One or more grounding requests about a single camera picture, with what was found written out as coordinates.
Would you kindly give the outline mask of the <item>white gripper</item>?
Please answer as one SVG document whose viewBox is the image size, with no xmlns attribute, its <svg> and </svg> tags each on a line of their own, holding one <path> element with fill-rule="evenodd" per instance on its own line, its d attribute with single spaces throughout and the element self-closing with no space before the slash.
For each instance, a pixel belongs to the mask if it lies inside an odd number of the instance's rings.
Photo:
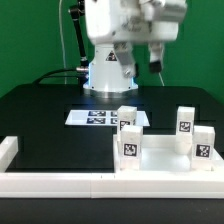
<svg viewBox="0 0 224 224">
<path fill-rule="evenodd" d="M 165 46 L 177 39 L 187 12 L 186 0 L 85 0 L 87 35 L 94 45 L 114 44 L 120 73 L 136 76 L 131 43 L 150 43 L 149 70 L 163 69 Z"/>
</svg>

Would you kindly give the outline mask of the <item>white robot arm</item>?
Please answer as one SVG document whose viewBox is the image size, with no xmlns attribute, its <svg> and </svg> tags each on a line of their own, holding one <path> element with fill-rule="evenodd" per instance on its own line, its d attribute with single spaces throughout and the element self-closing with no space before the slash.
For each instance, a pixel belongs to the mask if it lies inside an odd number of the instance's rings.
<svg viewBox="0 0 224 224">
<path fill-rule="evenodd" d="M 85 0 L 87 35 L 95 46 L 84 90 L 118 98 L 138 89 L 133 46 L 146 44 L 149 69 L 163 69 L 164 48 L 177 39 L 187 12 L 186 0 Z"/>
</svg>

